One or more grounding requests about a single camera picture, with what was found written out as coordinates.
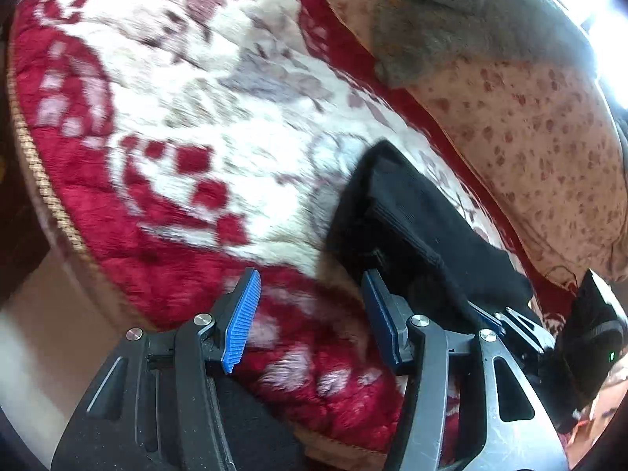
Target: beige patterned fabric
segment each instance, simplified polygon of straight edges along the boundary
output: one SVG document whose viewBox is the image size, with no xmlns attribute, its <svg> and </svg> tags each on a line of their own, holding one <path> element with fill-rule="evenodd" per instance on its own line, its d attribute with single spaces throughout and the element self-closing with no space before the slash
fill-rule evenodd
<svg viewBox="0 0 628 471">
<path fill-rule="evenodd" d="M 329 0 L 370 48 L 377 0 Z M 460 58 L 409 87 L 508 215 L 535 267 L 626 276 L 628 192 L 604 96 L 575 69 Z"/>
</svg>

